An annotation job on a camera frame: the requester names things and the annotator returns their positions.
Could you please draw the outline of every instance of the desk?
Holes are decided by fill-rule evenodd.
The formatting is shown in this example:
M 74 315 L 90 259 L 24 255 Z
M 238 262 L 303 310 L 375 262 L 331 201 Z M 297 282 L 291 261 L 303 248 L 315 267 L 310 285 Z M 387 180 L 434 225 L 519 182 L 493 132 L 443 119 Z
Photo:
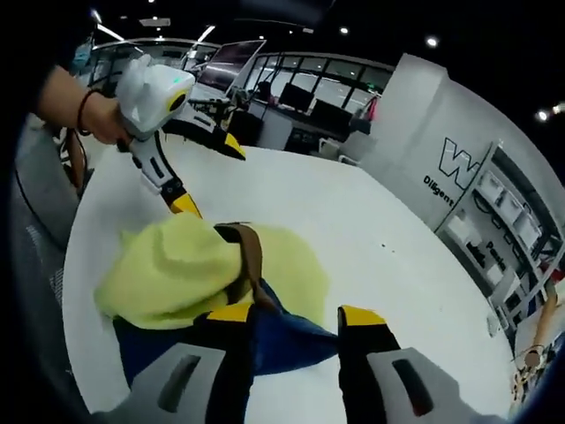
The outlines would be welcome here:
M 321 137 L 329 137 L 339 141 L 345 141 L 348 135 L 338 134 L 322 128 L 303 113 L 269 106 L 266 102 L 259 100 L 251 102 L 249 113 L 263 119 L 263 130 L 258 142 L 260 148 L 284 150 L 294 128 L 309 133 L 317 133 Z M 312 144 L 311 148 L 312 150 L 317 150 L 318 143 Z
M 311 156 L 247 148 L 247 161 L 169 135 L 163 150 L 214 223 L 287 227 L 304 238 L 330 276 L 325 323 L 342 304 L 386 317 L 413 346 L 459 381 L 481 413 L 508 412 L 509 343 L 488 336 L 489 307 L 451 252 L 392 193 L 363 170 Z M 141 184 L 128 155 L 108 149 L 79 205 L 64 266 L 63 317 L 72 372 L 87 408 L 109 410 L 127 394 L 116 336 L 93 291 L 119 251 L 121 230 L 169 215 Z M 248 423 L 345 423 L 339 361 L 255 379 Z

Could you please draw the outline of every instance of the hand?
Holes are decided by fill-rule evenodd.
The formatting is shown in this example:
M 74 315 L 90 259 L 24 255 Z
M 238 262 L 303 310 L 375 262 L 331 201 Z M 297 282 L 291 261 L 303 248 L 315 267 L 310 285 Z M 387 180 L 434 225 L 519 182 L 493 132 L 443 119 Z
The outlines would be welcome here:
M 124 129 L 117 100 L 99 93 L 87 98 L 81 124 L 83 129 L 91 132 L 103 144 L 116 144 L 118 140 L 123 140 L 129 145 L 132 141 L 132 136 Z
M 535 368 L 539 365 L 539 363 L 541 362 L 541 358 L 539 355 L 539 352 L 537 352 L 536 350 L 531 350 L 528 353 L 526 353 L 526 356 L 524 358 L 524 363 L 530 367 L 530 368 Z

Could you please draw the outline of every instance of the brown strap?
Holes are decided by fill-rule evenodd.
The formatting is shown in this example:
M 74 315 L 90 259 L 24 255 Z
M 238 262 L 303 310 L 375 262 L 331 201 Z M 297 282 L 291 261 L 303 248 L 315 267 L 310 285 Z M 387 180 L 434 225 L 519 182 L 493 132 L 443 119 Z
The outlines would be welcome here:
M 253 298 L 258 306 L 276 309 L 273 300 L 260 286 L 263 252 L 257 233 L 241 223 L 221 223 L 214 228 L 228 243 L 238 243 L 241 247 L 241 274 L 226 289 L 229 303 L 238 302 L 249 290 L 253 290 Z

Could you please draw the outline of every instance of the gray fabric chair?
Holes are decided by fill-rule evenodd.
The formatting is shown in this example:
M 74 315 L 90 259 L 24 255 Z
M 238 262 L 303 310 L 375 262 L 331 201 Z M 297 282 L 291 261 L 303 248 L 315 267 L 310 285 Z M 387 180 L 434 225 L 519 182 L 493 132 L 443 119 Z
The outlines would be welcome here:
M 46 133 L 27 125 L 15 164 L 19 182 L 12 174 L 11 266 L 27 342 L 59 398 L 67 399 L 75 413 L 87 416 L 72 377 L 61 311 L 65 247 L 78 199 Z

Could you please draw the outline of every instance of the computer monitor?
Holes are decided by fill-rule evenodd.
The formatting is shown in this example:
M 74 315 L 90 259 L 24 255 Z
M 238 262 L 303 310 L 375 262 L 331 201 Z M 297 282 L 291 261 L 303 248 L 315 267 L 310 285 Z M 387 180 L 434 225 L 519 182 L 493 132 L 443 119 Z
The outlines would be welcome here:
M 286 104 L 291 108 L 306 112 L 310 108 L 313 97 L 314 95 L 311 92 L 287 82 L 281 97 L 279 97 L 279 104 Z
M 316 100 L 310 118 L 320 127 L 338 134 L 350 131 L 350 121 L 353 114 L 333 104 Z
M 198 82 L 227 94 L 237 76 L 263 44 L 264 40 L 224 44 L 208 62 Z

